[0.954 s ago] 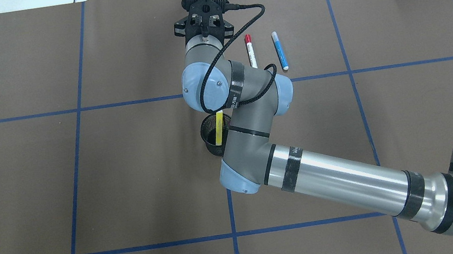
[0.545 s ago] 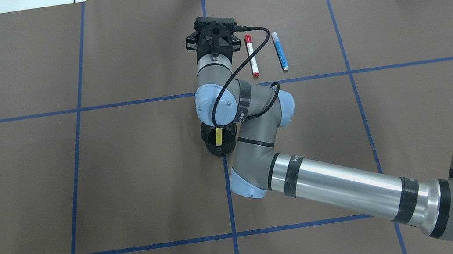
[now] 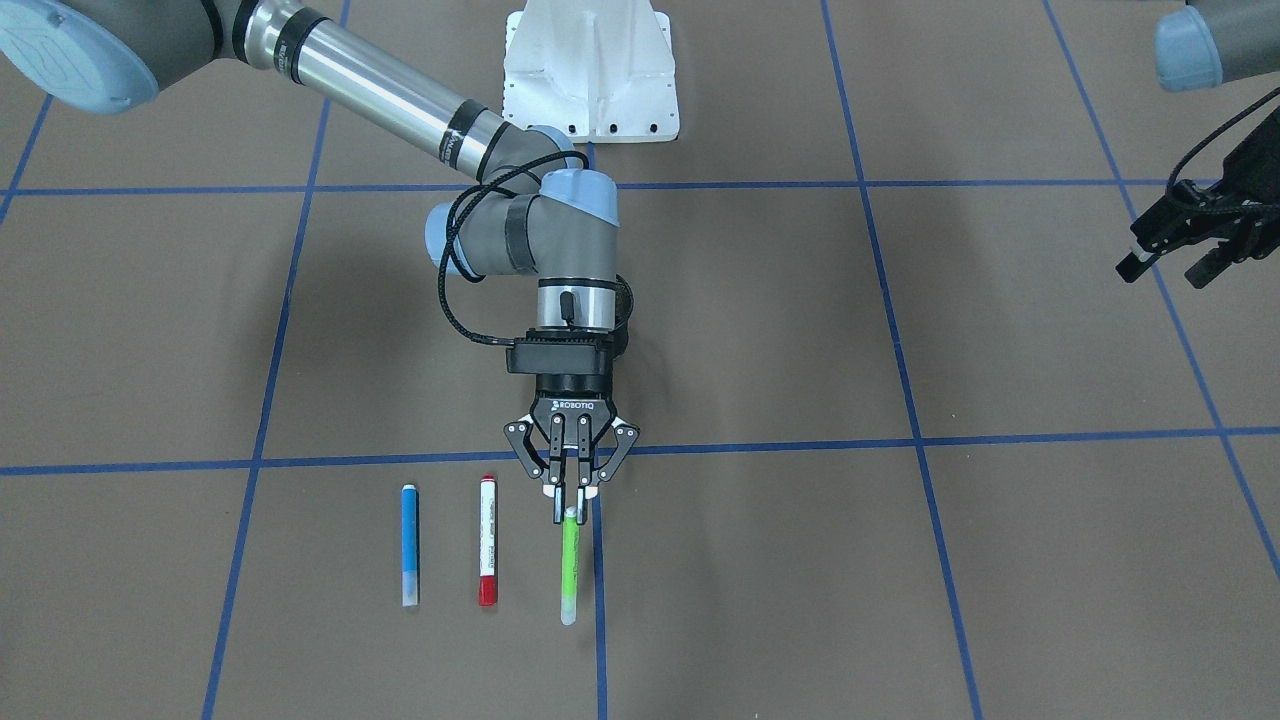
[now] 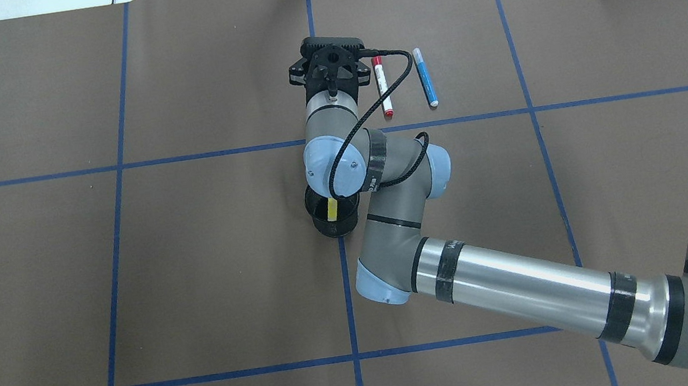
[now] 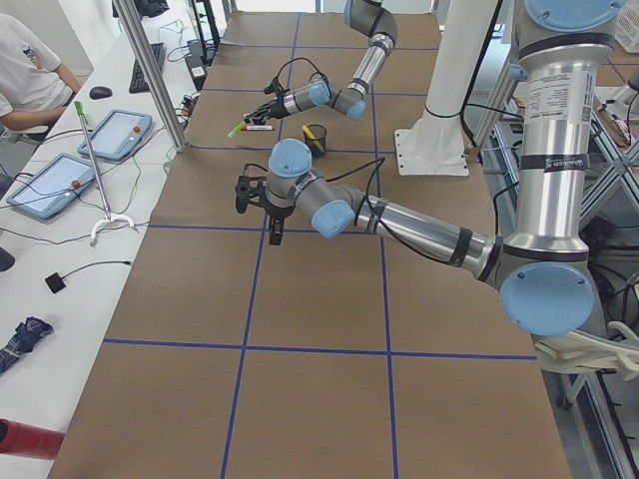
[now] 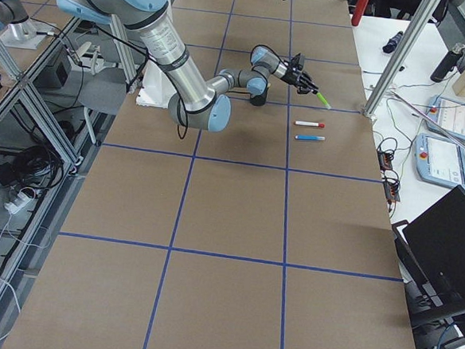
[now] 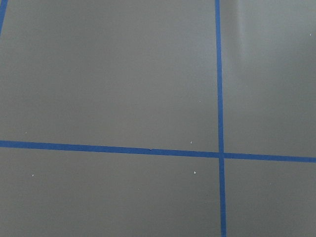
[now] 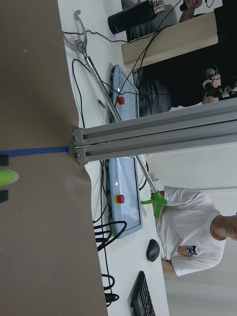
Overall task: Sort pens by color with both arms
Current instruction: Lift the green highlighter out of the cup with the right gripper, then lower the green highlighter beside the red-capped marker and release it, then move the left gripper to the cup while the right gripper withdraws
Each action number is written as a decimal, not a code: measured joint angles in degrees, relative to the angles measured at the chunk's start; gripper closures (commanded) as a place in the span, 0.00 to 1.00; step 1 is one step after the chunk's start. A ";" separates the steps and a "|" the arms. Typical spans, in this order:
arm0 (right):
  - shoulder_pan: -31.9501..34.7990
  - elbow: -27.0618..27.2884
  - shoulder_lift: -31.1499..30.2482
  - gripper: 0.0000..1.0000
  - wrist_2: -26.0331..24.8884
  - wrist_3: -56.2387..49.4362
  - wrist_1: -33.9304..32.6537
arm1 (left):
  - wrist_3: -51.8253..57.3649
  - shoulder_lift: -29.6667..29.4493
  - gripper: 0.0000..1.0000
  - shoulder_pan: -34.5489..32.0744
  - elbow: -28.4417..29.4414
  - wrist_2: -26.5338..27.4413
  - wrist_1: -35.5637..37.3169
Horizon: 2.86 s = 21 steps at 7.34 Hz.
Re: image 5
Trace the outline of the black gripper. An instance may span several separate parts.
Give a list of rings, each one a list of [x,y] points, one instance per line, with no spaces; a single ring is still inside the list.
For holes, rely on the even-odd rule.
[[[248,125],[264,125],[269,119],[282,119],[291,114],[288,109],[289,96],[276,97],[266,105],[260,105],[253,112],[244,114]]]
[[[286,197],[274,193],[264,184],[261,202],[269,217],[269,244],[281,244],[284,237],[285,219],[293,214],[295,205]]]

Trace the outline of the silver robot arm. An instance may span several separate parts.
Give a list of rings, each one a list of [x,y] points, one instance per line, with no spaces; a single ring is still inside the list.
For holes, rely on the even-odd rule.
[[[245,114],[238,128],[262,125],[269,119],[282,119],[315,107],[327,106],[351,120],[361,118],[365,97],[397,43],[397,25],[393,15],[380,1],[348,1],[343,9],[343,22],[368,39],[365,54],[352,78],[343,87],[334,84],[321,70],[316,70],[309,82],[297,89],[284,87],[274,76],[265,87],[274,97]]]
[[[452,1],[443,43],[424,103],[410,129],[395,131],[401,175],[468,176],[458,123],[487,48],[501,1]],[[280,244],[285,218],[295,208],[312,228],[333,239],[354,226],[393,239],[422,257],[462,267],[498,290],[507,317],[537,336],[579,328],[597,333],[603,312],[588,271],[589,247],[581,239],[580,211],[591,131],[596,73],[614,50],[615,20],[627,1],[514,1],[510,57],[528,83],[518,180],[492,197],[495,234],[483,236],[410,210],[368,190],[381,160],[373,163],[365,192],[333,185],[313,168],[302,141],[278,141],[257,205],[270,217],[270,242]],[[275,118],[327,104],[352,120],[364,95],[397,46],[398,26],[382,1],[346,1],[344,24],[369,40],[345,90],[320,80],[278,94]],[[514,230],[499,233],[498,201],[516,190]]]

